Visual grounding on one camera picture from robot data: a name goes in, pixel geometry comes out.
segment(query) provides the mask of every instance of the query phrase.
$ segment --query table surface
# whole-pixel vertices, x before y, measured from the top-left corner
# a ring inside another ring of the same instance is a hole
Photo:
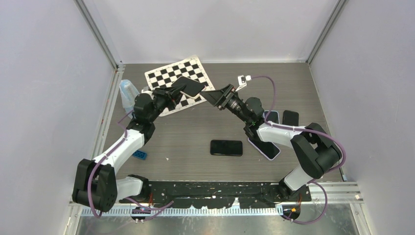
[[[147,86],[144,73],[164,64],[130,64],[122,79],[130,80],[138,90]],[[319,123],[326,131],[317,91],[306,63],[248,63],[203,64],[215,89],[229,83],[238,86],[237,76],[268,75],[277,85],[277,101],[274,110],[296,111],[300,125]],[[268,79],[255,79],[238,92],[246,100],[253,96],[261,99],[268,110],[272,104],[273,90]],[[105,149],[122,135],[116,124],[125,115],[118,94]],[[141,148],[147,159],[130,157],[121,167],[117,178],[136,174],[150,180],[192,181],[279,181],[299,163],[292,149],[279,145],[281,153],[269,161],[251,146],[244,133],[244,123],[228,110],[219,111],[208,102],[195,105],[177,113],[158,117],[151,140]],[[211,140],[238,140],[243,142],[241,157],[212,156]],[[324,175],[321,181],[341,181],[339,171]]]

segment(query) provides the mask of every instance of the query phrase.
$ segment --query clear plastic container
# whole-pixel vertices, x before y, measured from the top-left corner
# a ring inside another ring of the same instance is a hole
[[[125,113],[128,113],[134,109],[134,100],[140,93],[130,80],[121,80],[119,92],[121,93],[122,107],[125,109]]]

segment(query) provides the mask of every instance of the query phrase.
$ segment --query phone with purple case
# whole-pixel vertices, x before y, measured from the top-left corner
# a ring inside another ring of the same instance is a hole
[[[265,115],[268,111],[265,111],[262,115],[265,118]],[[271,111],[267,118],[268,121],[272,121],[274,123],[279,123],[279,114],[277,111]],[[266,159],[272,161],[274,160],[281,150],[272,142],[262,142],[262,141],[255,141],[248,138],[248,142],[252,144],[254,148],[258,150]]]

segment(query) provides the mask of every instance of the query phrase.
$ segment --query blue lego brick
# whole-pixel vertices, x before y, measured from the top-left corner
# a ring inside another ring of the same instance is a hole
[[[137,150],[133,153],[133,156],[142,160],[145,160],[147,158],[147,153]]]

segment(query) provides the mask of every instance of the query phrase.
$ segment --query white bracket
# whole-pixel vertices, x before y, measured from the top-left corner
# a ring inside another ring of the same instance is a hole
[[[239,87],[236,89],[236,92],[244,87],[247,86],[247,81],[251,81],[251,76],[247,75],[246,77],[244,75],[238,76],[238,84]]]

